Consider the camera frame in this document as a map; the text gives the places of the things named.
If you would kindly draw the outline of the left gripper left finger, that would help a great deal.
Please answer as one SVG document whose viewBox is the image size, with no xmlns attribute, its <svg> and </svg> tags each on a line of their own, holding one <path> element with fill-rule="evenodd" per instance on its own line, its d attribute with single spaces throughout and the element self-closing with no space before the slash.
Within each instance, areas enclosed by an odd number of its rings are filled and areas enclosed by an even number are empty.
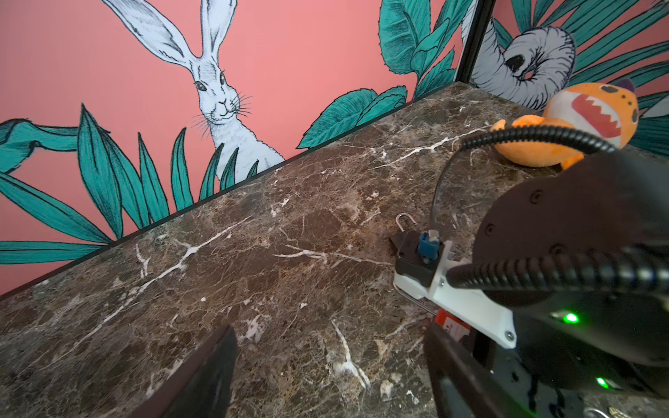
<svg viewBox="0 0 669 418">
<path fill-rule="evenodd" d="M 226 416 L 236 358 L 234 328 L 217 329 L 130 416 Z"/>
</svg>

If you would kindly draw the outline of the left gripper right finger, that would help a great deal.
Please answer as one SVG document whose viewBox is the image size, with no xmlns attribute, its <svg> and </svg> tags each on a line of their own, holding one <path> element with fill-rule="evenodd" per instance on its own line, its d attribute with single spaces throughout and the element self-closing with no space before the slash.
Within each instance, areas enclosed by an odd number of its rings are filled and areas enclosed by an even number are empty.
<svg viewBox="0 0 669 418">
<path fill-rule="evenodd" d="M 527 407 L 503 390 L 490 371 L 439 324 L 432 322 L 423 337 L 423 352 L 428 365 L 437 415 L 454 417 L 444 382 L 460 396 L 475 417 L 532 417 Z"/>
</svg>

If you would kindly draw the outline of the red padlock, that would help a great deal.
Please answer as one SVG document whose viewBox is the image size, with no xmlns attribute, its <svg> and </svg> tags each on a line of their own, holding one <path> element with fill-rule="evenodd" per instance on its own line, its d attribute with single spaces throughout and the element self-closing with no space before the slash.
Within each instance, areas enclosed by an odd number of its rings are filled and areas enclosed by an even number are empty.
<svg viewBox="0 0 669 418">
<path fill-rule="evenodd" d="M 462 342 L 465 337 L 470 336 L 472 331 L 471 326 L 457 318 L 452 313 L 449 313 L 442 308 L 434 308 L 430 304 L 425 304 L 413 298 L 408 293 L 397 287 L 397 285 L 393 285 L 393 288 L 402 297 L 418 306 L 418 308 L 421 308 L 428 314 L 432 315 L 434 317 L 435 323 L 439 324 L 455 341 Z"/>
</svg>

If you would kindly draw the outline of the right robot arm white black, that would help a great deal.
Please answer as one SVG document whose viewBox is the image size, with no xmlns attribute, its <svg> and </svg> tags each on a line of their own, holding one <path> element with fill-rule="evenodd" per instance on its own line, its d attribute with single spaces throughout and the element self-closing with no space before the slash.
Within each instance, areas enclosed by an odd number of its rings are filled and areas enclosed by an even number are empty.
<svg viewBox="0 0 669 418">
<path fill-rule="evenodd" d="M 548 386 L 668 396 L 668 168 L 587 132 L 517 127 L 463 139 L 454 159 L 546 141 L 583 153 L 501 195 L 469 263 L 445 265 L 434 299 Z"/>
</svg>

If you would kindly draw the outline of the small dark brown padlock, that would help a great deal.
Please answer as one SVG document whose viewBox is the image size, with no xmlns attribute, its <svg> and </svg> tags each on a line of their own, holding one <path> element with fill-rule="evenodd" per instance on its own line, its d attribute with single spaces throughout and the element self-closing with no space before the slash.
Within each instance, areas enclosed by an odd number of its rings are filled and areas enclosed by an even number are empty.
<svg viewBox="0 0 669 418">
<path fill-rule="evenodd" d="M 401 212 L 395 216 L 395 224 L 397 224 L 399 230 L 404 233 L 409 230 L 413 230 L 417 226 L 417 222 L 414 217 L 407 212 Z"/>
</svg>

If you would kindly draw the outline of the orange shark plush toy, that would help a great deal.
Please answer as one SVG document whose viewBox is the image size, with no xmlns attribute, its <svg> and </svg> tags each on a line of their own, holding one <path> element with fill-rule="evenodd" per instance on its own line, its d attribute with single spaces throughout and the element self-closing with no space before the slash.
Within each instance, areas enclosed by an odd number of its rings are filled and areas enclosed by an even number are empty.
<svg viewBox="0 0 669 418">
<path fill-rule="evenodd" d="M 555 125 L 589 132 L 620 149 L 625 147 L 639 125 L 639 103 L 631 80 L 612 85 L 583 83 L 556 93 L 542 116 L 524 115 L 513 127 Z M 569 147 L 541 142 L 513 142 L 495 146 L 513 163 L 524 167 L 561 165 L 566 170 L 585 158 Z"/>
</svg>

